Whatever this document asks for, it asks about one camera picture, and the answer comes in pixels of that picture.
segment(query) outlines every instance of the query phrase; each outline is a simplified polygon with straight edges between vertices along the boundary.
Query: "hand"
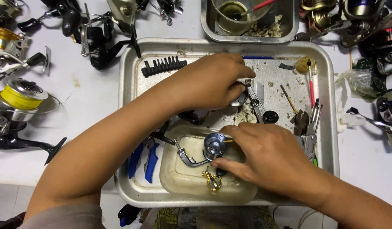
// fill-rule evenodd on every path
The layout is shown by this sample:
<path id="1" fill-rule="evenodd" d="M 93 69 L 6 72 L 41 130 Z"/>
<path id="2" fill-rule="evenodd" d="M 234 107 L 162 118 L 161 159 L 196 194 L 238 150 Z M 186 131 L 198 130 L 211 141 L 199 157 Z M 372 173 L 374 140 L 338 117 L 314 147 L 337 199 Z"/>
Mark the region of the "hand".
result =
<path id="1" fill-rule="evenodd" d="M 181 111 L 213 110 L 229 105 L 245 90 L 242 84 L 231 87 L 235 81 L 254 77 L 240 55 L 215 54 L 183 67 L 148 92 L 166 95 Z"/>
<path id="2" fill-rule="evenodd" d="M 319 192 L 317 184 L 327 187 L 326 179 L 321 177 L 327 172 L 309 161 L 295 136 L 287 129 L 275 124 L 242 122 L 238 127 L 225 126 L 220 132 L 230 135 L 241 147 L 246 163 L 218 158 L 211 163 L 212 166 L 301 202 L 306 200 L 303 194 L 324 193 Z"/>

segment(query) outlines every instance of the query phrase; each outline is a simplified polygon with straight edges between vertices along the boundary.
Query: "plastic bag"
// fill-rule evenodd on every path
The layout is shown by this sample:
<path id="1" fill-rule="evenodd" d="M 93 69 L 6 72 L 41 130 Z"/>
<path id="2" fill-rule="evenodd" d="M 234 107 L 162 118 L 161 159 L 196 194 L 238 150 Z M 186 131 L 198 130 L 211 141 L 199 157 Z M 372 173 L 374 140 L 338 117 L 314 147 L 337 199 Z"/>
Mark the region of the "plastic bag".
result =
<path id="1" fill-rule="evenodd" d="M 372 76 L 368 69 L 349 69 L 340 74 L 336 83 L 346 79 L 351 91 L 360 98 L 373 100 L 380 97 L 372 88 Z"/>

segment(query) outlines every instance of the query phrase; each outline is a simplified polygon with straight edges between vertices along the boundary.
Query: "sleeve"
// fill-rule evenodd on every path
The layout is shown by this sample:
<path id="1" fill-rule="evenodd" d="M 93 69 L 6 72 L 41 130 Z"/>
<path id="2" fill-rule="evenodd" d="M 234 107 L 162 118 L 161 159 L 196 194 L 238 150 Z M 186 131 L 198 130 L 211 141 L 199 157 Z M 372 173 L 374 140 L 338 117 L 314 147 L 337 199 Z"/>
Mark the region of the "sleeve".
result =
<path id="1" fill-rule="evenodd" d="M 105 229 L 102 213 L 94 204 L 54 207 L 25 221 L 19 229 Z"/>

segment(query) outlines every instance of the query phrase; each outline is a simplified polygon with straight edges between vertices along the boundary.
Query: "yellow fishing line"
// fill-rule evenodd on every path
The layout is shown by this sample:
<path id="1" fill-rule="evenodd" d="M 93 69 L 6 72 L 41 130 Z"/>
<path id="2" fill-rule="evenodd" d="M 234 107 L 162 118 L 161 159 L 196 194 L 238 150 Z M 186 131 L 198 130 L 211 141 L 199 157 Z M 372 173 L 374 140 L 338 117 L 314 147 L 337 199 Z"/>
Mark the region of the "yellow fishing line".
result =
<path id="1" fill-rule="evenodd" d="M 12 89 L 10 86 L 5 86 L 1 91 L 1 97 L 5 99 L 12 107 L 20 110 L 32 110 L 39 106 L 43 101 L 42 99 L 33 99 L 28 96 L 22 95 Z"/>

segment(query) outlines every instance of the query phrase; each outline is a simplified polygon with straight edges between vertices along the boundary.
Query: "red brush handle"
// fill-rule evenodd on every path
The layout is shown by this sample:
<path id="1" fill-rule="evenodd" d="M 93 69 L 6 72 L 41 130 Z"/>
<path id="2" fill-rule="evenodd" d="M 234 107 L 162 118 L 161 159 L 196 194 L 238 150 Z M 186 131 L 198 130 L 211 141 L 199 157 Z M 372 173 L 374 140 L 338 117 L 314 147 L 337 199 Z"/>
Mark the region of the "red brush handle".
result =
<path id="1" fill-rule="evenodd" d="M 259 9 L 265 7 L 265 6 L 268 6 L 269 4 L 271 4 L 271 3 L 275 2 L 275 1 L 276 1 L 276 0 L 266 0 L 266 1 L 263 2 L 263 3 L 260 3 L 260 4 L 256 5 L 256 6 L 254 7 L 254 11 L 255 11 L 255 10 L 259 10 Z"/>
<path id="2" fill-rule="evenodd" d="M 312 102 L 312 107 L 315 105 L 315 93 L 313 90 L 313 81 L 309 81 L 310 86 L 310 100 Z"/>

